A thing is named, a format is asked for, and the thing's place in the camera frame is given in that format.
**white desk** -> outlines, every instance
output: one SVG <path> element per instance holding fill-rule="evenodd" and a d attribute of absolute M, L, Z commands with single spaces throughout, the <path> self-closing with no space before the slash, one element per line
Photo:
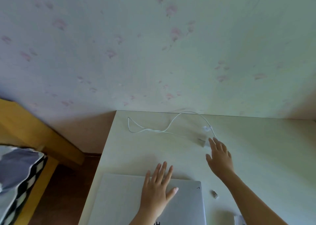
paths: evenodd
<path fill-rule="evenodd" d="M 209 147 L 198 144 L 205 121 L 194 114 L 180 115 L 169 132 L 132 134 L 127 117 L 152 129 L 165 129 L 176 114 L 117 111 L 99 166 L 94 176 L 79 225 L 86 225 L 102 174 L 142 175 L 157 163 L 174 166 L 173 178 L 202 182 L 208 224 L 233 224 L 239 210 L 223 183 L 211 172 L 205 154 Z M 286 222 L 316 221 L 316 123 L 303 120 L 263 119 L 205 115 L 216 136 L 232 154 L 237 174 Z M 212 198 L 210 190 L 219 195 Z"/>

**laptop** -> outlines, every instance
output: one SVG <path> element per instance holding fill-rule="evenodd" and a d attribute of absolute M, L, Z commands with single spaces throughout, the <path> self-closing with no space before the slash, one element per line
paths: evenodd
<path fill-rule="evenodd" d="M 103 174 L 88 225 L 128 225 L 136 215 L 145 177 Z M 200 181 L 171 179 L 179 191 L 155 225 L 206 225 Z"/>

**brown wooden floor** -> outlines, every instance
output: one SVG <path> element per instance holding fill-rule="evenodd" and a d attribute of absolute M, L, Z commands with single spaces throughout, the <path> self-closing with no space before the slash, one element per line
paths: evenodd
<path fill-rule="evenodd" d="M 86 157 L 81 170 L 58 165 L 29 225 L 77 225 L 100 157 Z"/>

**bedding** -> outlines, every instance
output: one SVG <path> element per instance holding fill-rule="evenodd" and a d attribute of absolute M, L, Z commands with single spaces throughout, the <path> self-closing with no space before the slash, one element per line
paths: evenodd
<path fill-rule="evenodd" d="M 0 225 L 13 225 L 47 157 L 29 148 L 0 145 Z"/>

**black and white checkered pattern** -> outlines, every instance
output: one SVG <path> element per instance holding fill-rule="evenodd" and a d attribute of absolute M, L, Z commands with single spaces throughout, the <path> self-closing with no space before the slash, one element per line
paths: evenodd
<path fill-rule="evenodd" d="M 17 188 L 17 195 L 14 198 L 14 202 L 9 208 L 7 214 L 5 215 L 2 223 L 0 225 L 13 225 L 19 216 L 31 190 L 40 176 L 42 170 L 47 162 L 47 156 L 42 156 L 35 164 L 32 165 L 30 174 L 26 180 L 24 180 Z"/>

